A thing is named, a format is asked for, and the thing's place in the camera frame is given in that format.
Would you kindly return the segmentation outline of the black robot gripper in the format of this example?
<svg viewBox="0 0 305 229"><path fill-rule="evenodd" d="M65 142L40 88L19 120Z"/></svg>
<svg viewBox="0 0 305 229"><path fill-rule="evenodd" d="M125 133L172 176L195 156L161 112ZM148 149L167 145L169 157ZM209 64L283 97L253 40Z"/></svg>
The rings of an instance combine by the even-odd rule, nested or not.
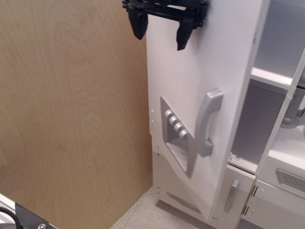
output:
<svg viewBox="0 0 305 229"><path fill-rule="evenodd" d="M148 15L180 23L177 30L177 50L184 50L193 29L203 26L207 0L123 0L122 7L129 15L134 36L141 40L148 27Z"/></svg>

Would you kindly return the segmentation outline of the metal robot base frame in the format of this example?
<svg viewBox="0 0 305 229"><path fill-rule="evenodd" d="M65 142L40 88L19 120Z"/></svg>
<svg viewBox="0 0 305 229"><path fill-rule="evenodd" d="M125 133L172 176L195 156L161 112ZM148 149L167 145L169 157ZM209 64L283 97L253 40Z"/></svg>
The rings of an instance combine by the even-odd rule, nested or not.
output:
<svg viewBox="0 0 305 229"><path fill-rule="evenodd" d="M43 218L0 195L0 228L1 229L57 229Z"/></svg>

